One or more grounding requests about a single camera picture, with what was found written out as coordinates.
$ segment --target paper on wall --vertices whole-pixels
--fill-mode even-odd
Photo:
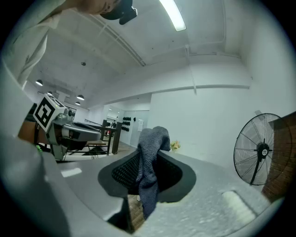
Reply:
[[[143,123],[144,123],[144,120],[139,119],[138,131],[142,131],[143,130]]]

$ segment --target black cap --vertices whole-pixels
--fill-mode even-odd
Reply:
[[[101,14],[101,16],[107,20],[120,19],[119,23],[124,25],[137,16],[137,10],[132,6],[133,0],[121,0],[111,12]]]

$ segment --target white shirt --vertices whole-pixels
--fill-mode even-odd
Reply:
[[[22,85],[45,53],[47,33],[57,27],[60,15],[42,20],[64,2],[35,1],[6,39],[0,55],[0,134],[17,136],[33,105]]]

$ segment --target fan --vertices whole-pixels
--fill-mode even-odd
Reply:
[[[284,120],[275,114],[260,114],[243,127],[236,139],[235,170],[250,185],[264,185],[282,173],[291,150],[292,135]]]

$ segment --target ceiling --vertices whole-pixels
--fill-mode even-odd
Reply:
[[[42,93],[62,91],[81,107],[118,80],[118,75],[189,53],[238,56],[242,27],[240,0],[175,0],[187,29],[177,32],[159,0],[134,0],[138,17],[122,26],[74,10],[62,13],[50,30],[47,49],[29,80],[43,80]]]

